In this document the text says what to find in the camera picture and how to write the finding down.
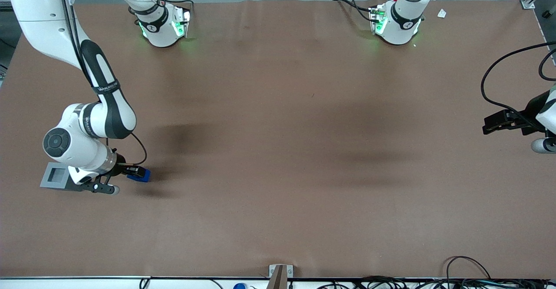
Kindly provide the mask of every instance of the brown table surface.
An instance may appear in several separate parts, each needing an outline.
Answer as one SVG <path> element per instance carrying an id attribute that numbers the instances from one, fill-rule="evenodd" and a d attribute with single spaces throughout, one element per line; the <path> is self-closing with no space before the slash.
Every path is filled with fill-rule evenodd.
<path id="1" fill-rule="evenodd" d="M 554 277 L 556 157 L 530 150 L 540 134 L 481 132 L 500 110 L 481 98 L 484 71 L 543 42 L 518 1 L 431 2 L 405 46 L 336 2 L 199 4 L 191 38 L 168 49 L 127 6 L 77 9 L 137 113 L 153 180 L 119 176 L 118 196 L 39 188 L 44 133 L 96 97 L 22 38 L 0 90 L 1 275 L 256 276 L 281 262 L 297 276 L 441 276 L 467 255 L 493 277 Z M 545 54 L 502 62 L 488 93 L 525 106 L 551 86 Z M 131 138 L 111 145 L 142 157 Z M 464 262 L 451 274 L 482 276 Z"/>

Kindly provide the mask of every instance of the gray box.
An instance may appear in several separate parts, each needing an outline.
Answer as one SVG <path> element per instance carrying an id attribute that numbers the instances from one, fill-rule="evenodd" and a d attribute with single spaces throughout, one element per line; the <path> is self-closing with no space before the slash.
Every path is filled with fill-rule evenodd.
<path id="1" fill-rule="evenodd" d="M 71 179 L 68 166 L 58 162 L 48 163 L 40 186 L 54 190 L 83 191 L 81 186 L 76 185 Z"/>

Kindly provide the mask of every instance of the metal bracket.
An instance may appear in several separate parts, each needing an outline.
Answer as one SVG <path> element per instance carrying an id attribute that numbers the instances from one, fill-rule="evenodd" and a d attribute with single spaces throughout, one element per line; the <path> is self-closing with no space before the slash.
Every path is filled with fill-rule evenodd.
<path id="1" fill-rule="evenodd" d="M 274 269 L 276 269 L 276 266 L 278 265 L 284 265 L 284 264 L 272 264 L 272 265 L 268 265 L 268 276 L 272 277 L 272 273 L 274 273 Z M 292 278 L 294 277 L 294 266 L 293 265 L 286 265 L 286 275 L 288 275 L 288 278 Z"/>
<path id="2" fill-rule="evenodd" d="M 520 3 L 522 4 L 523 10 L 533 10 L 533 9 L 535 8 L 535 4 L 534 4 L 534 3 L 531 3 L 531 4 L 529 4 L 529 5 L 526 5 L 526 4 L 525 4 L 525 1 L 523 1 L 523 0 L 520 0 Z"/>

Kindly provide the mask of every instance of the black bracket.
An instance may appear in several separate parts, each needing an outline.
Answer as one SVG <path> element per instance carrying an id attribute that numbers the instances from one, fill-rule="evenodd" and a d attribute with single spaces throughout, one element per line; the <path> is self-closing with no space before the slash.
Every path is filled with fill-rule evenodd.
<path id="1" fill-rule="evenodd" d="M 546 99 L 548 99 L 549 93 L 550 93 L 549 91 L 546 91 L 532 98 L 529 101 L 529 103 L 527 103 L 526 108 L 523 111 L 520 111 L 519 114 L 510 110 L 502 110 L 485 117 L 483 134 L 488 135 L 493 131 L 506 130 L 506 129 L 507 130 L 521 129 L 522 134 L 524 136 L 536 132 L 540 132 L 540 133 L 546 132 L 544 126 L 535 119 L 535 116 L 543 108 L 544 103 L 546 103 Z M 525 120 L 523 120 L 523 118 L 533 123 L 535 126 L 529 125 Z"/>

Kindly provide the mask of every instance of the white robot link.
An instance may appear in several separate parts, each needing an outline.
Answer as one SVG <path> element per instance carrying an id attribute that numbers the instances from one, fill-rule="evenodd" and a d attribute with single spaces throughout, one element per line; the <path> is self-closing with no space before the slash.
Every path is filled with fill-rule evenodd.
<path id="1" fill-rule="evenodd" d="M 149 29 L 143 35 L 156 47 L 167 47 L 185 36 L 189 10 L 164 0 L 125 0 L 139 23 Z M 83 31 L 73 12 L 74 0 L 11 0 L 14 12 L 29 43 L 44 55 L 81 69 L 99 97 L 95 103 L 68 106 L 62 119 L 47 132 L 44 151 L 68 166 L 80 190 L 117 194 L 108 184 L 110 176 L 127 174 L 145 181 L 149 171 L 126 164 L 99 138 L 123 139 L 132 134 L 136 116 L 127 103 L 119 81 L 100 47 Z"/>
<path id="2" fill-rule="evenodd" d="M 388 0 L 370 10 L 371 29 L 393 45 L 403 45 L 417 33 L 430 0 Z"/>

